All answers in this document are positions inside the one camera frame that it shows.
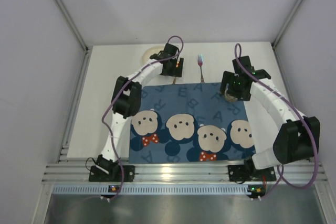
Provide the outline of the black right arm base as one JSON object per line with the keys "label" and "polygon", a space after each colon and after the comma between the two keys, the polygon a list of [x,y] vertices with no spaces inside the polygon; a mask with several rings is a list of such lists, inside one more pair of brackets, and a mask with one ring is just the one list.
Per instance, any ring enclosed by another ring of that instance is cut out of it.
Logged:
{"label": "black right arm base", "polygon": [[249,171],[244,165],[228,165],[229,181],[238,184],[245,182],[275,182],[276,175],[273,167]]}

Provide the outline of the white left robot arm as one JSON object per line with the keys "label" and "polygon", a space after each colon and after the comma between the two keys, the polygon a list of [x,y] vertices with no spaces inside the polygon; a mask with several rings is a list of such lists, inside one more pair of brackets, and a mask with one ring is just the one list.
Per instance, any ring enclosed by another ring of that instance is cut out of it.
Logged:
{"label": "white left robot arm", "polygon": [[135,73],[120,76],[115,84],[111,104],[102,116],[101,122],[108,128],[108,138],[99,158],[107,162],[120,159],[117,147],[123,142],[126,127],[139,111],[142,88],[155,77],[169,73],[176,67],[182,49],[166,43],[163,50],[153,54]]}

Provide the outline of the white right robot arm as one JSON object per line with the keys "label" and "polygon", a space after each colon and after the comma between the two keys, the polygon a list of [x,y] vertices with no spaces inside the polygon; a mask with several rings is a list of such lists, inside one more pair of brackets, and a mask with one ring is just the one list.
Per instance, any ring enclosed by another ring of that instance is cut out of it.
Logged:
{"label": "white right robot arm", "polygon": [[221,93],[232,101],[256,99],[271,116],[279,132],[270,147],[245,159],[252,170],[301,161],[318,154],[320,122],[297,110],[275,87],[270,74],[256,70],[249,56],[233,60],[234,72],[224,71]]}

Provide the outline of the blue cartoon bear placemat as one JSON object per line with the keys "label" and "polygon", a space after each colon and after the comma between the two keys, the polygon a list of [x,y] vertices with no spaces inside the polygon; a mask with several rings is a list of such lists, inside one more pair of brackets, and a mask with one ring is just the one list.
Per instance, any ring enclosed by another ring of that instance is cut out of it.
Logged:
{"label": "blue cartoon bear placemat", "polygon": [[219,83],[144,87],[131,120],[129,161],[211,162],[253,155],[244,102],[226,101],[219,88]]}

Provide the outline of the gold spoon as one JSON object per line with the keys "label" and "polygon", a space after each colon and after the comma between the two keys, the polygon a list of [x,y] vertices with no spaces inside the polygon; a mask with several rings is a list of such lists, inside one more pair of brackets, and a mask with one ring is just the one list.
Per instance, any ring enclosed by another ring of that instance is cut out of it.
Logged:
{"label": "gold spoon", "polygon": [[[178,61],[176,62],[176,69],[177,69],[177,70],[178,70],[178,68],[179,68],[179,64],[180,64],[180,61],[178,60]],[[172,84],[176,84],[176,75],[174,76],[174,79],[173,79]]]}

